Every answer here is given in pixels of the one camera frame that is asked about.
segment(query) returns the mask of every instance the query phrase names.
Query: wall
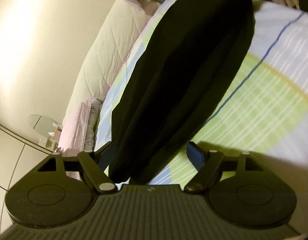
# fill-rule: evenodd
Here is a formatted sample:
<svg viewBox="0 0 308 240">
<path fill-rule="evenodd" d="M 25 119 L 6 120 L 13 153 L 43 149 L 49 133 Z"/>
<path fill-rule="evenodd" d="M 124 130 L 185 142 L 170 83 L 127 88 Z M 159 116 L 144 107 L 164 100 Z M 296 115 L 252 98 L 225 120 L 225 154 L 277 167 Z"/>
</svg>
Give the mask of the wall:
<svg viewBox="0 0 308 240">
<path fill-rule="evenodd" d="M 115 0 L 0 0 L 0 124 L 37 142 L 31 113 L 61 123 Z"/>
</svg>

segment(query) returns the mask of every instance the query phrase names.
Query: round mirror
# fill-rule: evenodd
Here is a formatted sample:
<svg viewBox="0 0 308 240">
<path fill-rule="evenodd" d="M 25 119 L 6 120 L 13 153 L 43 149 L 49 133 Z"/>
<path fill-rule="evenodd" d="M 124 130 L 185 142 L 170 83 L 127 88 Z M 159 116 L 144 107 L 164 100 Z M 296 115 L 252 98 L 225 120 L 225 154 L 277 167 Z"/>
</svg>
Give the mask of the round mirror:
<svg viewBox="0 0 308 240">
<path fill-rule="evenodd" d="M 46 138 L 50 138 L 57 131 L 61 131 L 60 126 L 55 121 L 40 114 L 30 114 L 28 122 L 37 133 Z"/>
</svg>

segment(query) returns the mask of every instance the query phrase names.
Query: bed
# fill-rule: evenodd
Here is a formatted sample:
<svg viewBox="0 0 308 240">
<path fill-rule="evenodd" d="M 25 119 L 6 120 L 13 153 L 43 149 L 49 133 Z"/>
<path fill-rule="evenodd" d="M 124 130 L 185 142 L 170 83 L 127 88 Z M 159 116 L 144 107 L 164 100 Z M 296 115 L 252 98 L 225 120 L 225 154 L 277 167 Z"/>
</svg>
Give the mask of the bed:
<svg viewBox="0 0 308 240">
<path fill-rule="evenodd" d="M 95 151 L 111 140 L 111 112 L 155 26 L 175 1 L 166 0 L 150 17 L 117 0 L 86 56 L 67 113 L 86 97 L 104 101 Z M 248 151 L 272 169 L 298 198 L 290 224 L 308 232 L 308 14 L 260 0 L 253 5 L 256 24 L 249 52 L 192 140 L 226 155 Z M 183 147 L 151 184 L 184 187 L 196 172 Z"/>
</svg>

